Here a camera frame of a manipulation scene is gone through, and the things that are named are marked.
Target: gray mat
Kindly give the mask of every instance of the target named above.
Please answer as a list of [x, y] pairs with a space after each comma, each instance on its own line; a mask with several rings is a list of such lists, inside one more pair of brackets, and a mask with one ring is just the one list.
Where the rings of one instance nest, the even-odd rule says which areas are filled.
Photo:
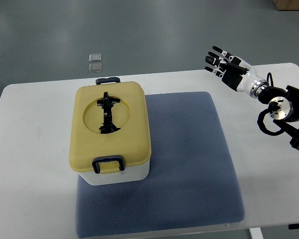
[[146, 96], [152, 155], [146, 179], [91, 186], [79, 176], [80, 238], [239, 222], [235, 169], [207, 92]]

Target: storage box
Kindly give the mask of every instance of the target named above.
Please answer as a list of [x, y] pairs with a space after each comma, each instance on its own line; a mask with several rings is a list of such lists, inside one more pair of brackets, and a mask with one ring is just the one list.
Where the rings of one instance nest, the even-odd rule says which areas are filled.
[[[100, 82], [119, 81], [102, 78]], [[81, 87], [75, 97], [69, 164], [91, 185], [137, 181], [150, 168], [145, 95], [136, 82]]]
[[299, 10], [299, 0], [273, 0], [279, 11]]

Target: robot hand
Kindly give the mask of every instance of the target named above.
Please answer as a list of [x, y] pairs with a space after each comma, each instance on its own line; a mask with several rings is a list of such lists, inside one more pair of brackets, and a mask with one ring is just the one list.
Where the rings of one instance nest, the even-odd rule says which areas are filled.
[[[252, 98], [258, 99], [268, 108], [262, 111], [258, 117], [259, 129], [268, 135], [277, 136], [286, 132], [292, 139], [290, 144], [299, 150], [299, 129], [294, 128], [288, 122], [299, 121], [299, 89], [287, 86], [284, 89], [274, 87], [271, 73], [268, 73], [267, 80], [257, 76], [254, 67], [237, 56], [213, 46], [213, 49], [220, 53], [219, 57], [213, 52], [208, 52], [205, 61], [213, 68], [205, 67], [207, 71], [222, 79], [227, 86], [238, 92], [246, 92]], [[264, 125], [266, 114], [274, 119], [273, 122], [280, 127], [277, 132], [271, 132]]]
[[213, 46], [213, 49], [225, 59], [213, 52], [208, 52], [209, 56], [206, 56], [205, 61], [216, 68], [205, 67], [205, 69], [222, 78], [222, 82], [231, 89], [246, 92], [252, 98], [257, 98], [261, 89], [268, 86], [268, 82], [257, 76], [256, 69], [246, 61], [217, 46]]

